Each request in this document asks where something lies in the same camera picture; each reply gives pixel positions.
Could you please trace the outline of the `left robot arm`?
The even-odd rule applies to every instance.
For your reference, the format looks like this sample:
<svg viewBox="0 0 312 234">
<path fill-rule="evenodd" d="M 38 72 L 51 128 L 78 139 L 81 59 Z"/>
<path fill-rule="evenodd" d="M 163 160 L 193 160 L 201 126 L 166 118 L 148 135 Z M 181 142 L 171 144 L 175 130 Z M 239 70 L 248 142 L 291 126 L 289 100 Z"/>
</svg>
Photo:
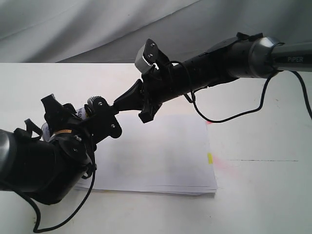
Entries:
<svg viewBox="0 0 312 234">
<path fill-rule="evenodd" d="M 37 202 L 60 202 L 80 179 L 95 178 L 93 142 L 72 104 L 49 95 L 41 100 L 45 124 L 0 131 L 0 188 Z"/>
</svg>

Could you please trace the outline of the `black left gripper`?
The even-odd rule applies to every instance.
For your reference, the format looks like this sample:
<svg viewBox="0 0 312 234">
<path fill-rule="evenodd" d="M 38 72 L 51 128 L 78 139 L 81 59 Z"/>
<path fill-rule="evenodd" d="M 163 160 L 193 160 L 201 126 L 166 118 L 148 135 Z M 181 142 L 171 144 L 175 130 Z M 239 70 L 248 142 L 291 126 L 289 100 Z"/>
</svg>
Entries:
<svg viewBox="0 0 312 234">
<path fill-rule="evenodd" d="M 95 144 L 72 104 L 60 104 L 54 94 L 41 99 L 46 120 L 46 142 L 56 148 L 55 175 L 46 188 L 47 204 L 60 202 L 80 179 L 95 181 Z"/>
</svg>

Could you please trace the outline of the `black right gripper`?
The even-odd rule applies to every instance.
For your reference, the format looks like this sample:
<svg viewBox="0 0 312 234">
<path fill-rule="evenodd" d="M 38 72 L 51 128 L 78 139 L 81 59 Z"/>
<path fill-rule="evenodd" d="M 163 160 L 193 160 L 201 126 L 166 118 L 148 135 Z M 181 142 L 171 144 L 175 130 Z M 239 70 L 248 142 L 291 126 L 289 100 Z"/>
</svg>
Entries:
<svg viewBox="0 0 312 234">
<path fill-rule="evenodd" d="M 158 68 L 142 75 L 124 94 L 113 103 L 116 110 L 141 111 L 143 123 L 154 120 L 163 103 L 174 98 L 188 97 L 188 68 L 184 62 L 158 63 Z"/>
</svg>

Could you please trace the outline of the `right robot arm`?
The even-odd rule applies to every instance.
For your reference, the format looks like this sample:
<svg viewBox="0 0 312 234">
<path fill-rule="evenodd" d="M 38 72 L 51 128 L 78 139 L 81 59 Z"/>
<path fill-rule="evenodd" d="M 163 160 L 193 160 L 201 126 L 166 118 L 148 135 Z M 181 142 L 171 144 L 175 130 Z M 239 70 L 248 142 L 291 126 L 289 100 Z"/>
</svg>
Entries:
<svg viewBox="0 0 312 234">
<path fill-rule="evenodd" d="M 239 78 L 270 80 L 282 71 L 309 72 L 312 44 L 286 44 L 261 33 L 237 33 L 200 55 L 179 62 L 170 60 L 148 39 L 137 53 L 135 67 L 141 79 L 113 106 L 117 111 L 138 110 L 142 122 L 149 122 L 164 102 L 183 96 L 195 104 L 195 93 L 204 88 Z"/>
</svg>

